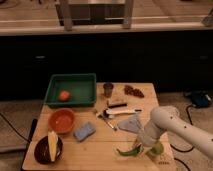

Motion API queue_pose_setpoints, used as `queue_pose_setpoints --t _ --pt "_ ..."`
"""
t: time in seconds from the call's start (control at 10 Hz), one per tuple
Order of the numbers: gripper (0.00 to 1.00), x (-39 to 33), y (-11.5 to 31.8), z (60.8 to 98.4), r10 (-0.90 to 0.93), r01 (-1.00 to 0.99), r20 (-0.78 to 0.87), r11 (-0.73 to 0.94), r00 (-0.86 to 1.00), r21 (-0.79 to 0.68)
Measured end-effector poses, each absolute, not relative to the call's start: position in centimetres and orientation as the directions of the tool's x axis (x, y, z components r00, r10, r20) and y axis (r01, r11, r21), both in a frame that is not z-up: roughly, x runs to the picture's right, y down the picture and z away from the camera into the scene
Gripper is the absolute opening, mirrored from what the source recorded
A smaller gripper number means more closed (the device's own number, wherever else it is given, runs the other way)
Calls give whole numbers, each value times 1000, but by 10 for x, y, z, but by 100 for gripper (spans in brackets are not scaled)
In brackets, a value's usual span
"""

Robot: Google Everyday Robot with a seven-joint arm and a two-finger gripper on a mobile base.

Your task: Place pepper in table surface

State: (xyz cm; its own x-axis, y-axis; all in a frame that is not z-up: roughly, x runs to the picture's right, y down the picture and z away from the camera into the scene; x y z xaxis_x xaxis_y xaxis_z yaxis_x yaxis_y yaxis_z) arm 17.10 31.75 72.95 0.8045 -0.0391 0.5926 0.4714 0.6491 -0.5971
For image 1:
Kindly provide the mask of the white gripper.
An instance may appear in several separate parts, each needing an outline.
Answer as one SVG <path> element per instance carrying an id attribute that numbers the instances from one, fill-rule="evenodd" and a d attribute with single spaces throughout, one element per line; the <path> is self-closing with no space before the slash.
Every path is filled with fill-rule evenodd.
<path id="1" fill-rule="evenodd" d="M 166 132 L 165 129 L 158 127 L 153 122 L 147 122 L 144 127 L 142 127 L 137 138 L 134 140 L 132 148 L 135 149 L 139 145 L 144 147 L 152 147 L 147 154 L 152 157 L 161 155 L 164 152 L 164 146 L 161 142 L 157 142 L 160 137 Z"/>

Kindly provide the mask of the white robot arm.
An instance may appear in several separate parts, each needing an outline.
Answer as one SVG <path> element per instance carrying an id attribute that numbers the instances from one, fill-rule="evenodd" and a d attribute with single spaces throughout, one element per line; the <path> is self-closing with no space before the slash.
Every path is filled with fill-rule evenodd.
<path id="1" fill-rule="evenodd" d="M 152 148 L 166 131 L 178 135 L 213 160 L 213 134 L 183 121 L 174 106 L 153 108 L 149 121 L 139 130 L 136 142 L 145 149 Z"/>

